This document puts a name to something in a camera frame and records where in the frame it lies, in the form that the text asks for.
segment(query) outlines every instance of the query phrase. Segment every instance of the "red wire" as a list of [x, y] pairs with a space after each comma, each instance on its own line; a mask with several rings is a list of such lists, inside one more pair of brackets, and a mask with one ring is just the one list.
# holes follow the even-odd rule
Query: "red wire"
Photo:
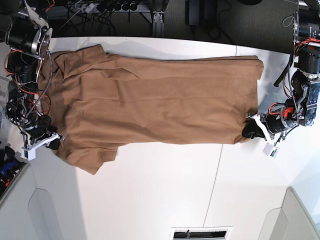
[[277, 104], [277, 103], [274, 102], [274, 103], [272, 103], [271, 106], [269, 107], [268, 113], [269, 113], [270, 115], [280, 114], [279, 112], [271, 112], [272, 107], [273, 107], [274, 105], [276, 105], [276, 104]]
[[14, 75], [14, 73], [9, 72], [9, 71], [6, 69], [6, 61], [7, 61], [7, 58], [8, 58], [8, 56], [9, 56], [10, 54], [16, 53], [16, 52], [22, 53], [23, 51], [21, 51], [21, 50], [13, 50], [13, 51], [9, 52], [9, 53], [5, 56], [4, 63], [3, 63], [3, 68], [4, 68], [4, 70], [5, 70], [5, 72], [6, 72], [7, 74]]

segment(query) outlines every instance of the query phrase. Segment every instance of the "wire bundle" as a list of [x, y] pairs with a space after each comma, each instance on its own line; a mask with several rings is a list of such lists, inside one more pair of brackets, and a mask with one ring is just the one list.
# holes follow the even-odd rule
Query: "wire bundle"
[[[81, 1], [77, 1], [73, 7], [77, 10], [76, 12], [74, 12], [71, 9], [72, 5], [69, 5], [68, 1], [66, 2], [66, 5], [64, 6], [67, 9], [67, 22], [65, 22], [57, 31], [55, 31], [54, 35], [57, 34], [58, 31], [60, 31], [65, 25], [67, 25], [68, 23], [70, 23], [70, 25], [74, 28], [74, 30], [76, 31], [78, 36], [84, 36], [85, 32], [86, 32], [86, 26], [87, 24], [90, 24], [91, 22], [91, 26], [93, 26], [94, 22], [99, 22], [100, 25], [98, 26], [98, 29], [96, 31], [96, 35], [98, 36], [99, 33], [101, 32], [101, 30], [103, 29], [104, 26], [108, 26], [109, 27], [109, 35], [110, 36], [117, 36], [117, 30], [115, 25], [112, 23], [111, 21], [111, 17], [112, 17], [112, 13], [114, 11], [108, 10], [106, 9], [106, 11], [101, 12], [101, 13], [92, 13], [92, 14], [88, 14], [86, 13], [84, 10], [89, 6], [90, 3], [100, 3], [100, 1], [98, 0], [94, 0], [94, 1], [86, 1], [87, 2], [87, 6], [85, 4], [83, 4], [82, 6], [79, 5], [80, 2], [84, 2], [83, 0]], [[81, 18], [81, 23], [78, 24], [74, 24], [72, 19], [77, 16]], [[80, 32], [80, 30], [78, 29], [78, 26], [82, 27], [82, 34]]]
[[[23, 93], [26, 93], [26, 94], [31, 94], [31, 95], [38, 95], [39, 98], [36, 100], [36, 102], [33, 102], [31, 99], [29, 99], [28, 101], [33, 105], [32, 108], [29, 110], [29, 112], [26, 114], [26, 117], [30, 114], [30, 113], [34, 113], [34, 112], [37, 112], [39, 115], [48, 115], [52, 109], [52, 101], [51, 101], [51, 98], [48, 96], [48, 94], [46, 93], [47, 91], [47, 87], [49, 87], [49, 83], [47, 84], [47, 87], [45, 90], [41, 90], [41, 89], [31, 89], [31, 88], [28, 88], [27, 87], [27, 84], [28, 83], [23, 83], [22, 80], [21, 80], [21, 76], [23, 76], [24, 74], [28, 73], [29, 70], [27, 72], [10, 72], [7, 68], [6, 68], [6, 61], [7, 61], [7, 58], [13, 54], [13, 53], [20, 53], [20, 57], [22, 58], [22, 56], [24, 55], [23, 51], [22, 50], [13, 50], [11, 52], [9, 52], [7, 54], [7, 56], [5, 57], [5, 60], [4, 60], [4, 70], [5, 72], [8, 74], [8, 75], [11, 75], [12, 76], [12, 79], [14, 80], [17, 88], [23, 92]], [[37, 104], [38, 102], [40, 101], [40, 99], [44, 97], [44, 98], [47, 98], [49, 101], [47, 101], [46, 99], [44, 99], [43, 101], [47, 104], [48, 106], [48, 110], [42, 110], [42, 109], [39, 109], [37, 107]], [[14, 125], [17, 125], [19, 126], [19, 124], [16, 122], [16, 120], [14, 119], [14, 121], [12, 122]]]

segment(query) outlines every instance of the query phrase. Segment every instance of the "black cable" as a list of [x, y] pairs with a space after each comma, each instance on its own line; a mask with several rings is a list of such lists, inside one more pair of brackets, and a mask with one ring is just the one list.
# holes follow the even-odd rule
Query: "black cable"
[[286, 133], [286, 135], [285, 136], [288, 136], [288, 134], [289, 133], [291, 133], [294, 129], [296, 129], [298, 126], [294, 126], [293, 128], [291, 128], [287, 133]]
[[[220, 12], [218, 13], [218, 1], [215, 1], [215, 13], [214, 13], [214, 25], [213, 27], [209, 30], [209, 37], [214, 40], [214, 41], [218, 41], [222, 34], [226, 36], [226, 38], [229, 40], [229, 42], [233, 45], [234, 42], [232, 41], [231, 37], [221, 28], [220, 26], [220, 23], [221, 23], [221, 13], [224, 13], [224, 12], [228, 12], [232, 9], [232, 5], [231, 3], [228, 1], [228, 0], [224, 0], [228, 5], [229, 5], [229, 8], [226, 9], [226, 10], [220, 10]], [[212, 31], [217, 31], [217, 36], [216, 37], [213, 37], [211, 35], [211, 32]]]
[[278, 79], [274, 82], [273, 86], [275, 87], [279, 87], [279, 84], [282, 82], [282, 79], [287, 75], [288, 72], [288, 65], [290, 65], [290, 68], [293, 64], [293, 59], [294, 59], [294, 55], [291, 54], [288, 60], [288, 64], [285, 66], [283, 72], [281, 73], [281, 75], [278, 77]]
[[72, 11], [71, 11], [71, 9], [70, 9], [70, 7], [69, 7], [68, 1], [66, 1], [66, 6], [65, 6], [65, 8], [67, 8], [67, 12], [66, 12], [67, 20], [70, 22], [70, 24], [73, 26], [73, 28], [75, 29], [76, 33], [77, 33], [78, 36], [80, 37], [80, 36], [81, 36], [81, 35], [80, 35], [80, 31], [79, 31], [78, 28], [74, 25], [74, 23], [72, 22], [72, 20], [70, 20], [70, 12], [72, 12]]

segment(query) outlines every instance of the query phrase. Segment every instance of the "cable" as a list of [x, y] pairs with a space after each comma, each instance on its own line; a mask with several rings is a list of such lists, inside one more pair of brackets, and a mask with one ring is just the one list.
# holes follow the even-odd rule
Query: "cable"
[[29, 116], [29, 114], [32, 112], [32, 110], [36, 107], [37, 103], [40, 101], [40, 99], [43, 97], [43, 95], [45, 95], [46, 91], [48, 90], [49, 88], [49, 85], [51, 83], [51, 80], [52, 80], [52, 75], [53, 75], [53, 71], [54, 71], [54, 67], [53, 67], [53, 62], [52, 62], [52, 56], [51, 56], [51, 52], [49, 50], [46, 51], [46, 53], [48, 54], [49, 56], [49, 60], [50, 60], [50, 77], [49, 77], [49, 80], [42, 92], [42, 94], [39, 96], [39, 98], [36, 100], [36, 102], [34, 103], [33, 107], [29, 110], [29, 112], [26, 114], [26, 118]]
[[[232, 5], [231, 5], [231, 3], [228, 1], [228, 0], [224, 0], [228, 5], [229, 5], [229, 8], [228, 9], [226, 9], [226, 10], [220, 10], [220, 12], [219, 12], [219, 14], [217, 15], [217, 13], [218, 13], [218, 1], [215, 1], [215, 9], [216, 9], [216, 11], [215, 11], [215, 24], [214, 24], [214, 26], [213, 26], [213, 28], [211, 28], [211, 30], [209, 31], [209, 37], [211, 38], [211, 39], [213, 39], [214, 41], [217, 41], [217, 40], [219, 40], [220, 38], [221, 38], [221, 36], [222, 36], [222, 34], [223, 35], [225, 35], [226, 36], [226, 38], [230, 41], [230, 43], [233, 45], [234, 44], [234, 42], [232, 41], [232, 39], [231, 39], [231, 37], [221, 28], [221, 26], [220, 26], [220, 23], [221, 23], [221, 13], [223, 13], [223, 12], [228, 12], [229, 10], [231, 10], [232, 9]], [[217, 30], [217, 37], [212, 37], [212, 35], [211, 35], [211, 32], [213, 31], [213, 30]]]
[[57, 32], [58, 32], [60, 29], [62, 29], [68, 22], [70, 22], [71, 19], [72, 19], [75, 15], [77, 15], [81, 10], [82, 10], [82, 9], [78, 10], [72, 17], [70, 17], [69, 20], [66, 21], [54, 34], [57, 34]]
[[279, 107], [279, 106], [284, 106], [286, 107], [287, 105], [285, 103], [280, 103], [280, 102], [274, 102], [273, 104], [271, 104], [271, 106], [269, 107], [268, 109], [268, 114], [270, 115], [277, 115], [277, 114], [280, 114], [280, 112], [272, 112], [272, 108], [274, 107]]
[[288, 136], [288, 134], [289, 133], [291, 133], [294, 129], [296, 129], [298, 126], [294, 126], [293, 128], [291, 128], [287, 133], [286, 133], [286, 135], [285, 136]]
[[289, 94], [287, 93], [287, 91], [286, 91], [286, 89], [288, 89], [287, 88], [287, 86], [286, 86], [286, 84], [285, 84], [285, 76], [282, 78], [282, 87], [283, 87], [283, 91], [284, 91], [284, 94], [286, 95], [286, 97], [288, 98], [288, 99], [291, 99], [291, 96], [289, 96]]
[[74, 8], [75, 8], [75, 9], [80, 9], [80, 10], [82, 10], [81, 7], [78, 7], [78, 6], [77, 6], [77, 4], [79, 4], [79, 3], [82, 2], [82, 1], [83, 1], [83, 0], [77, 1], [77, 2], [74, 4]]
[[[289, 22], [287, 25], [285, 25], [285, 21], [287, 21], [287, 20], [289, 20], [289, 19], [291, 19], [290, 22]], [[284, 28], [290, 27], [290, 26], [293, 24], [294, 19], [295, 19], [295, 15], [293, 15], [293, 14], [290, 15], [290, 16], [285, 17], [285, 18], [282, 20], [282, 26], [283, 26]]]
[[297, 124], [299, 125], [298, 106], [297, 106], [297, 103], [296, 103], [296, 99], [295, 99], [295, 96], [294, 96], [292, 83], [291, 83], [291, 80], [290, 80], [290, 67], [291, 67], [290, 63], [291, 63], [291, 61], [292, 61], [292, 55], [290, 55], [289, 63], [287, 65], [287, 73], [288, 73], [288, 81], [289, 81], [290, 93], [291, 93], [291, 97], [292, 97], [292, 100], [293, 100], [293, 103], [294, 103], [295, 112], [296, 112], [296, 121], [297, 121]]
[[47, 0], [47, 1], [49, 4], [49, 7], [45, 10], [46, 12], [49, 11], [56, 4], [55, 0], [52, 0], [52, 4], [50, 4], [49, 0]]

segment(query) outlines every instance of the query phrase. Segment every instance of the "brown shirt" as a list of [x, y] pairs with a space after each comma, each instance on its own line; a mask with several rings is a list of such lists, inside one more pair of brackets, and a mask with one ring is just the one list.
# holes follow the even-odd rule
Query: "brown shirt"
[[[255, 56], [158, 61], [96, 45], [52, 57], [50, 116], [65, 137], [56, 154], [91, 174], [129, 143], [243, 142], [245, 115], [257, 111]], [[49, 75], [46, 59], [40, 89]]]

